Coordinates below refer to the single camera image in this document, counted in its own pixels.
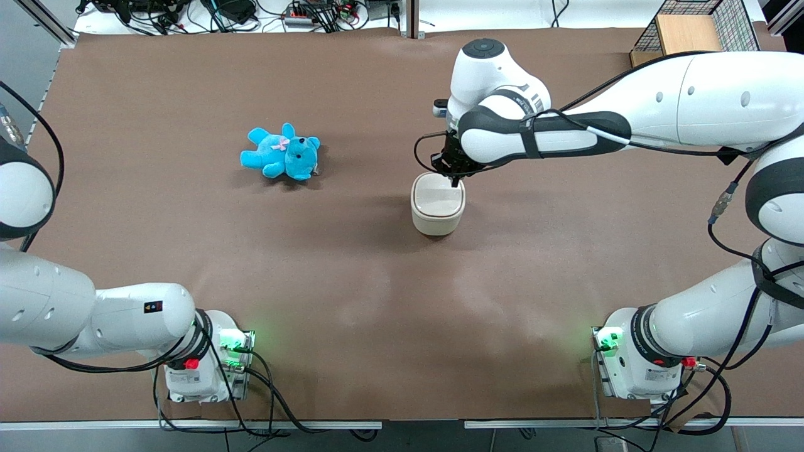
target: white container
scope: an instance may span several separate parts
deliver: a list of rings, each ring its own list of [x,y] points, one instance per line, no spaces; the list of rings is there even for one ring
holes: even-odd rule
[[[449,178],[424,173],[413,182],[410,191],[413,225],[426,236],[445,236],[454,231],[465,206],[463,181],[452,188]]]

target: stuffed toy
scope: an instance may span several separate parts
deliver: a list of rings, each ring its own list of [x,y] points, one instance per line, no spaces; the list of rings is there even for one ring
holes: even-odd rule
[[[311,175],[317,174],[320,146],[316,137],[290,140],[285,152],[285,173],[298,181],[307,180]]]
[[[287,122],[282,126],[281,135],[258,127],[248,133],[248,140],[257,148],[240,153],[240,164],[246,168],[260,170],[270,179],[286,173],[303,181],[315,173],[321,142],[316,137],[297,137],[296,130]]]

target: green light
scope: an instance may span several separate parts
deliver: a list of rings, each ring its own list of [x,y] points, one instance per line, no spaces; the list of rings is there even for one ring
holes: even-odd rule
[[[220,331],[220,345],[226,348],[237,348],[243,345],[245,334],[235,328],[227,328]]]

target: brown paper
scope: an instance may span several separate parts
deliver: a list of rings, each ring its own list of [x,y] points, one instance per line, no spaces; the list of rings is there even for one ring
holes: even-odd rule
[[[501,39],[561,106],[626,70],[640,32],[84,35],[63,51],[43,110],[66,179],[31,251],[99,288],[185,285],[199,307],[257,331],[302,419],[590,417],[590,328],[736,261],[705,226],[738,168],[647,150],[515,162],[466,179],[457,231],[431,240],[411,221],[412,144],[444,128],[432,101],[449,95],[471,39]],[[322,175],[306,184],[240,167],[248,131],[285,121],[321,139]],[[30,149],[55,169],[44,129]],[[718,233],[751,250],[763,236],[740,196]],[[804,415],[802,350],[762,351],[730,372],[734,414]],[[76,374],[24,347],[0,351],[3,421],[155,417],[147,373]],[[244,415],[265,417],[265,401],[252,392]],[[168,405],[176,417],[232,415]]]

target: robotic arm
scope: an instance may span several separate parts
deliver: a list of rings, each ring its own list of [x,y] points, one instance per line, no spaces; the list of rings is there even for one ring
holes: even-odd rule
[[[773,272],[804,261],[804,56],[719,52],[668,56],[629,73],[567,111],[505,45],[461,49],[451,97],[433,110],[447,138],[433,168],[453,180],[516,159],[606,154],[634,147],[722,146],[757,158],[746,191],[749,219],[771,238],[755,257]],[[730,187],[710,224],[731,200]],[[804,339],[804,269],[770,277],[744,260],[679,294],[614,312],[594,339],[610,396],[663,403],[687,357],[723,355],[753,304],[740,349]]]
[[[251,354],[232,349],[251,350],[254,335],[225,313],[196,309],[178,284],[95,290],[83,273],[3,243],[38,231],[54,206],[47,172],[0,138],[0,342],[70,367],[65,360],[139,351],[165,365],[173,401],[228,400],[224,379],[243,398]]]

